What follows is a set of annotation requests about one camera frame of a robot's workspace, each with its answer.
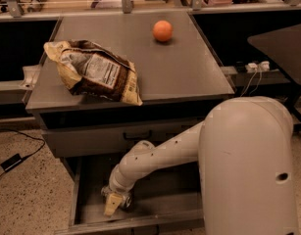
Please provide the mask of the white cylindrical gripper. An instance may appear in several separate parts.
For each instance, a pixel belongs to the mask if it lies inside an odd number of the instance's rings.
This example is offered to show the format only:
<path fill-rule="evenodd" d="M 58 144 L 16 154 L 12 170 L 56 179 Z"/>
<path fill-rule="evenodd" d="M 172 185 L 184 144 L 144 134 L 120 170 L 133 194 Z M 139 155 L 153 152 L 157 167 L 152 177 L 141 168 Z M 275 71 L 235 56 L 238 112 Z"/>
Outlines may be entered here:
<path fill-rule="evenodd" d="M 110 193 L 106 197 L 104 214 L 112 216 L 117 208 L 122 204 L 123 196 L 120 194 L 128 193 L 134 186 L 132 179 L 126 178 L 120 172 L 120 166 L 117 164 L 109 177 L 109 188 L 116 193 Z"/>

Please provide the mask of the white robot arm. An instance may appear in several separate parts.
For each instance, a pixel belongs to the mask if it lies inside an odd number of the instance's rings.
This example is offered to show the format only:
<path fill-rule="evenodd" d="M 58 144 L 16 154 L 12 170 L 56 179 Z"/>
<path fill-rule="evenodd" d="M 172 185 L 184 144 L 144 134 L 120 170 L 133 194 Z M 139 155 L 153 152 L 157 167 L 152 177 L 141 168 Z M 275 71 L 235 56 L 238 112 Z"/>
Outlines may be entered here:
<path fill-rule="evenodd" d="M 277 100 L 226 100 L 159 146 L 134 145 L 103 189 L 104 213 L 112 215 L 153 171 L 196 162 L 206 235 L 299 235 L 292 133 L 292 116 Z"/>

